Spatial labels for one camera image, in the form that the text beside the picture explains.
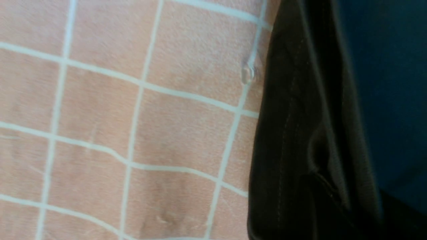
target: stitching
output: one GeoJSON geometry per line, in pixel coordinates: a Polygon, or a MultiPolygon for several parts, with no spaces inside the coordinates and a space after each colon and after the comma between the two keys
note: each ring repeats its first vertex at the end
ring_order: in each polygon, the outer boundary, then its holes
{"type": "MultiPolygon", "coordinates": [[[[297,60],[299,57],[299,53],[301,50],[301,46],[302,43],[304,42],[304,39],[302,39],[298,45],[298,50],[296,52],[295,55],[295,64],[297,64],[297,60]]],[[[295,86],[295,78],[296,78],[296,70],[294,70],[293,72],[293,76],[292,76],[292,82],[291,82],[291,88],[290,88],[290,92],[289,94],[291,95],[291,93],[293,92],[294,86],[295,86]]],[[[280,155],[280,173],[279,173],[279,192],[278,192],[278,205],[277,205],[277,228],[279,230],[280,228],[280,222],[281,222],[281,205],[282,205],[282,179],[283,179],[283,156],[284,156],[284,145],[285,145],[285,134],[286,134],[286,128],[288,126],[288,122],[289,122],[289,118],[290,118],[290,114],[291,114],[291,106],[293,103],[294,99],[291,97],[290,101],[289,101],[289,105],[288,105],[288,116],[286,117],[286,122],[285,125],[283,127],[283,131],[282,131],[282,147],[281,147],[281,155],[280,155]]]]}

